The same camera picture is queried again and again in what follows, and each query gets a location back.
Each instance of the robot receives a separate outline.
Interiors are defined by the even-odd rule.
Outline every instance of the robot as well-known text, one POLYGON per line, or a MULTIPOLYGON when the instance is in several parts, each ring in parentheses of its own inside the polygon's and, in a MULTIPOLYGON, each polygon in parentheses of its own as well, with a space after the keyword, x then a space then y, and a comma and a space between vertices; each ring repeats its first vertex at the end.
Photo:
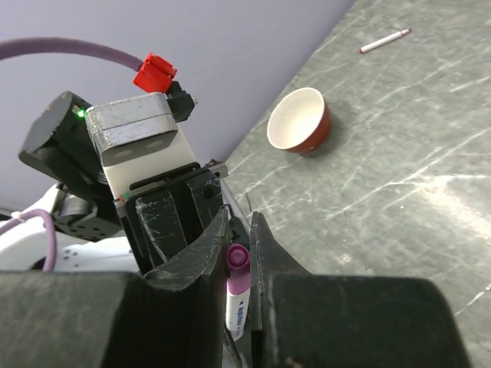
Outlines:
POLYGON ((313 275, 261 213, 243 224, 226 165, 198 164, 179 127, 196 99, 172 64, 59 38, 0 44, 0 60, 32 52, 120 62, 146 94, 92 106, 67 91, 32 124, 19 158, 58 184, 0 228, 0 366, 470 366, 431 282, 313 275), (250 252, 237 341, 232 243, 250 252))

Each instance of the cable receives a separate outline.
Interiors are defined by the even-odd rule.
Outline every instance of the cable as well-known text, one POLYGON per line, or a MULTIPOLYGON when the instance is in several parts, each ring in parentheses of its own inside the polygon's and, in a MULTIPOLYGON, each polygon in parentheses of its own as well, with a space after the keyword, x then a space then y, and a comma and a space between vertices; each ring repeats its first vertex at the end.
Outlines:
POLYGON ((0 42, 0 61, 28 54, 79 54, 113 61, 139 71, 143 61, 115 48, 71 38, 33 37, 0 42))
POLYGON ((56 255, 58 246, 56 242, 56 230, 54 228, 53 218, 44 209, 32 209, 31 211, 19 213, 17 218, 12 218, 0 227, 0 236, 4 235, 14 227, 24 223, 34 217, 41 217, 44 221, 44 228, 48 237, 48 250, 46 251, 46 259, 44 260, 43 271, 53 271, 56 263, 56 255))

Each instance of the red bowl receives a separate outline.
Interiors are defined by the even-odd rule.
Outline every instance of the red bowl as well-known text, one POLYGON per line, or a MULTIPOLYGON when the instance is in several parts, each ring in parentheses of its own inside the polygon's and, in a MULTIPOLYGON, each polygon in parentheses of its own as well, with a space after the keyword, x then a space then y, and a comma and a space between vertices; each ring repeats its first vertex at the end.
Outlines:
POLYGON ((331 132, 331 114, 321 92, 305 87, 281 100, 269 117, 267 135, 271 145, 291 153, 309 153, 331 132))

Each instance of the gray marble table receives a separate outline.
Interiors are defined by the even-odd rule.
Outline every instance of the gray marble table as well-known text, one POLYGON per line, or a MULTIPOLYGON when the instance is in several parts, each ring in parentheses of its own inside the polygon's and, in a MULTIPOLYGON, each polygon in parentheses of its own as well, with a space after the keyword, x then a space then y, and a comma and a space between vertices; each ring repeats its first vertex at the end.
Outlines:
POLYGON ((227 162, 240 208, 314 273, 433 280, 491 366, 491 2, 358 0, 278 99, 307 86, 329 103, 329 141, 275 150, 268 111, 227 162))

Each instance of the bowl rim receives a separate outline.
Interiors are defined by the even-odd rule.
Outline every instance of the bowl rim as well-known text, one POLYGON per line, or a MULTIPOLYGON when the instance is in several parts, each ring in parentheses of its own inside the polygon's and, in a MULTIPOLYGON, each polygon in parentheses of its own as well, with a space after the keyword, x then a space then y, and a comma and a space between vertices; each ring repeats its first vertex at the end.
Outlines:
POLYGON ((275 108, 273 109, 273 111, 271 112, 271 114, 269 115, 269 118, 268 118, 268 124, 267 124, 267 127, 266 127, 266 136, 268 137, 268 141, 269 141, 269 144, 271 144, 273 147, 275 147, 276 149, 279 149, 279 150, 289 150, 291 148, 294 148, 296 146, 299 146, 300 144, 302 144, 303 142, 300 142, 299 144, 296 144, 294 146, 290 145, 290 146, 279 146, 277 144, 275 144, 273 141, 272 141, 272 138, 271 138, 271 132, 270 132, 270 128, 272 126, 272 119, 273 117, 275 116, 275 113, 277 113, 277 111, 279 110, 279 108, 285 104, 285 102, 291 97, 293 96, 294 94, 297 94, 297 93, 301 93, 301 92, 305 92, 305 91, 309 91, 309 92, 315 92, 315 95, 317 97, 320 98, 320 101, 322 101, 322 103, 324 104, 324 106, 322 107, 322 114, 321 116, 319 117, 319 121, 317 122, 317 125, 315 126, 315 128, 312 130, 312 132, 310 133, 309 136, 311 136, 313 134, 313 132, 315 132, 315 130, 318 128, 319 124, 321 123, 322 121, 322 118, 323 116, 325 115, 325 99, 324 99, 324 95, 321 93, 321 91, 319 91, 318 89, 316 88, 313 88, 313 87, 302 87, 302 88, 298 88, 296 90, 293 90, 292 92, 290 92, 289 94, 287 94, 286 96, 284 96, 275 106, 275 108))

